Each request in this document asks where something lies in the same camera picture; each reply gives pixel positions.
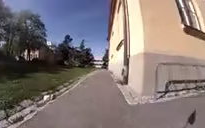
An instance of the lawn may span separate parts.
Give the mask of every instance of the lawn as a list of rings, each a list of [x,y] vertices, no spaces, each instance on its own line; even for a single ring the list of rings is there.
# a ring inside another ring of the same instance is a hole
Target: lawn
[[[33,64],[0,63],[0,109],[52,90],[93,71],[93,68],[42,67]]]

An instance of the sky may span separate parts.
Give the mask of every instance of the sky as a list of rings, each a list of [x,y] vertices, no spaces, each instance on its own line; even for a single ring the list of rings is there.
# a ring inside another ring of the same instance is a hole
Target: sky
[[[46,25],[47,40],[63,41],[66,34],[78,46],[85,39],[96,59],[107,48],[107,28],[110,0],[4,0],[12,11],[31,10],[38,13]]]

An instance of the building facade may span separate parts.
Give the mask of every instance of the building facade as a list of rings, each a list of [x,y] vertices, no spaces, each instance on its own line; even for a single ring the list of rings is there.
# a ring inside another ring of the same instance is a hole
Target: building facade
[[[112,0],[109,70],[140,98],[205,88],[205,0]]]

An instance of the paved path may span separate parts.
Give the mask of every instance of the paved path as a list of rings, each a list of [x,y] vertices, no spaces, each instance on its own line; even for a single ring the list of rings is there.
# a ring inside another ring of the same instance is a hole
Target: paved path
[[[21,128],[183,128],[195,109],[187,128],[205,128],[205,97],[129,106],[109,73],[99,71]]]

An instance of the tree trunk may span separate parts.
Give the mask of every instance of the tree trunk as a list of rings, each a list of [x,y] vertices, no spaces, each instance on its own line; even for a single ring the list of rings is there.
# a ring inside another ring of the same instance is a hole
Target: tree trunk
[[[27,58],[28,58],[28,61],[30,61],[30,49],[27,49]]]

